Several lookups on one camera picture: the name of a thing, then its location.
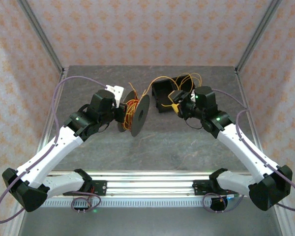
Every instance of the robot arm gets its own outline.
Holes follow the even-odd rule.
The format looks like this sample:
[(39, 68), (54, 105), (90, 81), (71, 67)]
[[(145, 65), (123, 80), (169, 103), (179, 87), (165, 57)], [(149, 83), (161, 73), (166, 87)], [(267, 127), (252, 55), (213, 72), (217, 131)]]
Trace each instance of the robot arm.
[[(105, 90), (99, 90), (93, 95), (90, 104), (81, 107), (65, 121), (59, 131), (57, 143), (53, 138), (40, 152), (17, 170), (8, 168), (3, 172), (2, 177), (6, 186), (21, 173), (27, 172), (10, 190), (10, 193), (26, 211), (36, 210), (47, 198), (55, 195), (78, 190), (88, 192), (91, 188), (91, 178), (81, 169), (59, 177), (46, 176), (73, 149), (97, 133), (101, 126), (108, 126), (113, 120), (121, 123), (124, 121), (127, 107), (120, 103), (123, 90), (124, 88), (119, 86), (106, 86)], [(30, 165), (41, 158), (54, 144), (51, 152), (34, 168), (27, 171)]]
[(174, 102), (176, 114), (185, 120), (197, 118), (205, 131), (225, 144), (245, 165), (251, 177), (233, 174), (227, 169), (220, 169), (210, 175), (213, 193), (219, 190), (233, 190), (249, 196), (252, 202), (261, 210), (268, 210), (289, 195), (291, 185), (276, 172), (262, 162), (254, 152), (262, 156), (267, 164), (292, 180), (292, 170), (288, 166), (280, 167), (276, 162), (263, 154), (239, 129), (242, 138), (252, 148), (250, 150), (238, 136), (235, 121), (225, 112), (217, 109), (215, 94), (210, 87), (195, 88), (192, 94), (175, 90), (169, 98)]

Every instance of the cable connector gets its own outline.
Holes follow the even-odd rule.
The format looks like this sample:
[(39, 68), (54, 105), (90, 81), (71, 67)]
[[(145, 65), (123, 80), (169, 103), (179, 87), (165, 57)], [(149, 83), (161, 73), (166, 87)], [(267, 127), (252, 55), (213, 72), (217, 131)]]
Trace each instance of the cable connector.
[(115, 100), (116, 100), (116, 108), (119, 107), (120, 101), (121, 101), (121, 97), (124, 91), (123, 87), (120, 86), (110, 86), (110, 85), (106, 85), (105, 90), (112, 92), (115, 95)]

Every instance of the enclosure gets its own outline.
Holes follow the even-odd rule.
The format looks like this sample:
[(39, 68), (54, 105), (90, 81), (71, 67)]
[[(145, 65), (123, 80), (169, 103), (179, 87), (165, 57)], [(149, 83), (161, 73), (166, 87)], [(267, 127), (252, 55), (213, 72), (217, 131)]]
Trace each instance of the enclosure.
[[(182, 73), (198, 73), (202, 86), (222, 90), (242, 102), (249, 109), (239, 120), (242, 131), (265, 155), (288, 165), (295, 183), (295, 0), (0, 1), (0, 195), (4, 191), (2, 172), (27, 162), (54, 137), (51, 101), (60, 81), (85, 76), (121, 86), (125, 88), (123, 101), (131, 85), (140, 97), (153, 79)], [(99, 89), (83, 79), (61, 86), (55, 100), (59, 123), (89, 103)], [(218, 108), (231, 117), (244, 109), (225, 94), (215, 94)], [(129, 130), (120, 133), (112, 122), (104, 132), (92, 135), (70, 152), (53, 174), (81, 168), (98, 178), (112, 178), (116, 184), (136, 181), (135, 176), (142, 182), (159, 177), (164, 184), (159, 188), (164, 189), (172, 177), (181, 178), (178, 181), (207, 177), (220, 168), (249, 174), (227, 146), (204, 129), (190, 127), (200, 128), (198, 119), (189, 119), (188, 126), (173, 111), (160, 113), (151, 89), (148, 95), (147, 119), (136, 137)], [(122, 186), (123, 191), (137, 195), (147, 191)], [(173, 189), (166, 197), (181, 194), (184, 186)], [(294, 189), (282, 203), (295, 207)], [(0, 206), (0, 218), (13, 215), (18, 207), (7, 196)], [(154, 208), (140, 212), (127, 208), (125, 212), (118, 208), (103, 212), (102, 218), (85, 215), (83, 219), (100, 221), (106, 229), (110, 226), (107, 222), (125, 214), (127, 217), (117, 223), (125, 235), (139, 230), (142, 235), (196, 235), (201, 229), (203, 234), (215, 235), (226, 231), (223, 225), (228, 226), (227, 235), (236, 230), (245, 235), (295, 235), (295, 212), (278, 206), (261, 212), (245, 200), (225, 215), (197, 210), (182, 207), (179, 211)], [(155, 214), (159, 218), (151, 220)], [(175, 217), (177, 214), (184, 220)], [(172, 216), (173, 231), (165, 215)], [(59, 221), (62, 226), (81, 221), (66, 209), (45, 207), (0, 225), (0, 235), (19, 231), (19, 235), (37, 234), (28, 225), (41, 232), (59, 217), (66, 219)], [(129, 221), (139, 225), (140, 217), (155, 229), (124, 226)], [(203, 219), (199, 229), (192, 227), (197, 217)], [(215, 220), (224, 224), (216, 227)], [(249, 220), (254, 227), (249, 227)], [(83, 221), (72, 224), (66, 232), (80, 232), (79, 227), (83, 230)], [(105, 229), (98, 229), (98, 233), (118, 234)], [(55, 227), (45, 230), (46, 234), (57, 231)]]

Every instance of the patterned wallpaper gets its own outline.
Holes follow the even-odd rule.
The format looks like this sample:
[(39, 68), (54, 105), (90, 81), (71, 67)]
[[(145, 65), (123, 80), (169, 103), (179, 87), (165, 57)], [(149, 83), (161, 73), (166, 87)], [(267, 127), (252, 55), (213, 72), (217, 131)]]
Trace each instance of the patterned wallpaper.
[(29, 0), (63, 66), (234, 66), (270, 2)]
[[(17, 1), (0, 0), (0, 195), (2, 172), (35, 154), (58, 79)], [(13, 204), (11, 196), (2, 202), (0, 219), (10, 216)]]
[(295, 182), (295, 0), (282, 1), (240, 77), (266, 154)]

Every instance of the spool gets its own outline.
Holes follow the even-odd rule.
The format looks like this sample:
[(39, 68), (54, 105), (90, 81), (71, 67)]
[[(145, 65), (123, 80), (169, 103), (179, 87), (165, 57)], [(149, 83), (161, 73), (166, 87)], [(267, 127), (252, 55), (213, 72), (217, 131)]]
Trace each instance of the spool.
[[(128, 101), (132, 99), (138, 99), (136, 97), (135, 91), (129, 92), (129, 94), (126, 96), (123, 102), (127, 103)], [(140, 133), (148, 115), (148, 108), (149, 108), (149, 95), (146, 94), (141, 98), (136, 108), (136, 111), (134, 112), (132, 116), (130, 133), (133, 137), (137, 136)], [(126, 131), (122, 123), (118, 123), (117, 126), (118, 126), (119, 132)]]

